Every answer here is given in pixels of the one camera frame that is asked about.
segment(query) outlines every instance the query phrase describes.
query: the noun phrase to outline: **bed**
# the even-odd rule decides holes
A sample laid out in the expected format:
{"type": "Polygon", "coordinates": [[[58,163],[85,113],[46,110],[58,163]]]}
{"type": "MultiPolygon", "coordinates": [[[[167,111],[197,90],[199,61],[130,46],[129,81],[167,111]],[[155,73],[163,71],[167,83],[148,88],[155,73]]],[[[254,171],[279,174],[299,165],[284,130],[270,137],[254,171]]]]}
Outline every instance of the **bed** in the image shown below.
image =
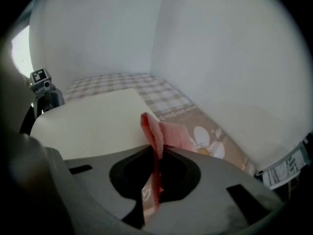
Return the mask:
{"type": "MultiPolygon", "coordinates": [[[[254,165],[225,131],[161,78],[145,73],[117,73],[78,79],[65,94],[65,101],[128,88],[137,91],[160,121],[186,125],[198,153],[224,159],[246,173],[254,174],[254,165]]],[[[142,199],[147,220],[154,212],[150,180],[142,190],[142,199]]]]}

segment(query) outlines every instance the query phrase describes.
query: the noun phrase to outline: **window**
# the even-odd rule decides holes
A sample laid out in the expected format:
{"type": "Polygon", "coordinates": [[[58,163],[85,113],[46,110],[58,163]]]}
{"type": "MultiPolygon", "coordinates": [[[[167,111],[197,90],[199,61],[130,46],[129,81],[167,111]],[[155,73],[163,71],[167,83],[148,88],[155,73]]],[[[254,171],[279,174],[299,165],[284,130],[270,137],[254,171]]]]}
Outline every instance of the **window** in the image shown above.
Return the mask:
{"type": "Polygon", "coordinates": [[[29,26],[12,40],[12,59],[19,72],[26,77],[34,71],[29,52],[29,26]]]}

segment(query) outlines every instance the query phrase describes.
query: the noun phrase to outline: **white wall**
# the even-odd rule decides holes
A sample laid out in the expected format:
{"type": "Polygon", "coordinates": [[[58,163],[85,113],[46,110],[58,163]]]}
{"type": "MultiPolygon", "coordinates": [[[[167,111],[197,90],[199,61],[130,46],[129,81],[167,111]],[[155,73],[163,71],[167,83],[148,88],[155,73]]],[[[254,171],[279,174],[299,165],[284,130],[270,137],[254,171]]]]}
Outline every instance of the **white wall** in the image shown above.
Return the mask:
{"type": "Polygon", "coordinates": [[[73,79],[149,72],[162,0],[36,0],[30,19],[35,70],[63,91],[73,79]]]}
{"type": "Polygon", "coordinates": [[[312,130],[308,49],[276,0],[163,0],[151,67],[259,169],[312,130]]]}

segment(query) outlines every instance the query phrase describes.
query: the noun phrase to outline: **white flower print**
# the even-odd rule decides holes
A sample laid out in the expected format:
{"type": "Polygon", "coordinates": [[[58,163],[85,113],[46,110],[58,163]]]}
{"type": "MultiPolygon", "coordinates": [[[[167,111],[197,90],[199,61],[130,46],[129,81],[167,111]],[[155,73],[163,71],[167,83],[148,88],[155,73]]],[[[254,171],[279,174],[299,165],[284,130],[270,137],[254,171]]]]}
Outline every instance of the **white flower print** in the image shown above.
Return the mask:
{"type": "Polygon", "coordinates": [[[215,141],[210,145],[210,136],[208,132],[200,126],[194,129],[195,141],[190,138],[191,143],[195,146],[196,152],[222,159],[225,156],[224,145],[220,141],[215,141]]]}

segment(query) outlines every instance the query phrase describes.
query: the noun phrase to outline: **pink cloth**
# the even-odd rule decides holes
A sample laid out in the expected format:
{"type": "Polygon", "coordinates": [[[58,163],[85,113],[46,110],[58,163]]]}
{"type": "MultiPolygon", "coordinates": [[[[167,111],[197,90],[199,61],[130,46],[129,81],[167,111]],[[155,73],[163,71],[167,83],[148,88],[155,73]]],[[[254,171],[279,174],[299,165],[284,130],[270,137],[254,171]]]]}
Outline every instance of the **pink cloth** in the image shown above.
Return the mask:
{"type": "Polygon", "coordinates": [[[141,114],[140,125],[154,149],[155,163],[152,174],[152,194],[154,208],[157,209],[159,207],[161,185],[157,162],[163,157],[164,146],[169,145],[189,151],[195,151],[195,148],[184,125],[159,122],[147,112],[141,114]]]}

